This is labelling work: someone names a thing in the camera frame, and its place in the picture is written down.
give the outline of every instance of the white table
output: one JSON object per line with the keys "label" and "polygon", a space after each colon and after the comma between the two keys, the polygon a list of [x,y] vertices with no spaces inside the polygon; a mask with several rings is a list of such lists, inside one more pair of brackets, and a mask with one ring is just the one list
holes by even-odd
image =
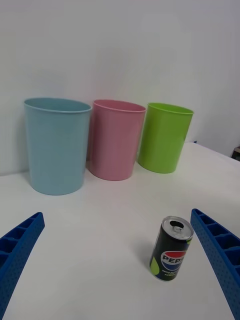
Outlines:
{"label": "white table", "polygon": [[240,162],[194,143],[175,173],[135,164],[111,182],[85,173],[64,196],[34,191],[26,173],[0,178],[0,235],[42,211],[40,235],[4,320],[232,320],[197,238],[175,280],[148,270],[162,222],[199,208],[240,237]]}

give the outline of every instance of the plastic cup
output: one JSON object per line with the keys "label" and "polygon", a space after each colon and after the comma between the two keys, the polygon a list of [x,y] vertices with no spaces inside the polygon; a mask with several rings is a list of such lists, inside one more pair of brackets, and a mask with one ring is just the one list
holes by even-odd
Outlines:
{"label": "plastic cup", "polygon": [[57,98],[24,102],[31,186],[47,195],[65,195],[84,181],[92,107]]}
{"label": "plastic cup", "polygon": [[138,163],[153,172],[174,172],[193,114],[181,106],[149,103]]}
{"label": "plastic cup", "polygon": [[89,153],[92,174],[111,181],[132,175],[145,112],[135,103],[94,101]]}

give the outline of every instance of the black can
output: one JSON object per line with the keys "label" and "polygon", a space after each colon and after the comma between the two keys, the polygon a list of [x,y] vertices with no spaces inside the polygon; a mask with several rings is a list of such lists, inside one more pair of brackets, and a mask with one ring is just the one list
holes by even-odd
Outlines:
{"label": "black can", "polygon": [[150,260],[152,274],[165,281],[176,278],[193,235],[186,220],[177,216],[163,219]]}

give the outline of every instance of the pepsi logo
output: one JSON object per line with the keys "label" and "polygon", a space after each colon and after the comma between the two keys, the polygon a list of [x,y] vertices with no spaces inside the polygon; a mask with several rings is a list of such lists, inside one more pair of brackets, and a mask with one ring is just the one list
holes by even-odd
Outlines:
{"label": "pepsi logo", "polygon": [[165,251],[161,254],[161,264],[170,271],[176,271],[180,268],[181,263],[187,251]]}

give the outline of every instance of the can lid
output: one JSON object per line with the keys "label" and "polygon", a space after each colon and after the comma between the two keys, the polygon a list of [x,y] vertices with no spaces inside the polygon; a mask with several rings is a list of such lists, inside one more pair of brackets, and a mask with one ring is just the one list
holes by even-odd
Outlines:
{"label": "can lid", "polygon": [[188,221],[178,216],[167,216],[163,219],[163,230],[171,237],[179,240],[190,240],[194,235],[194,229]]}

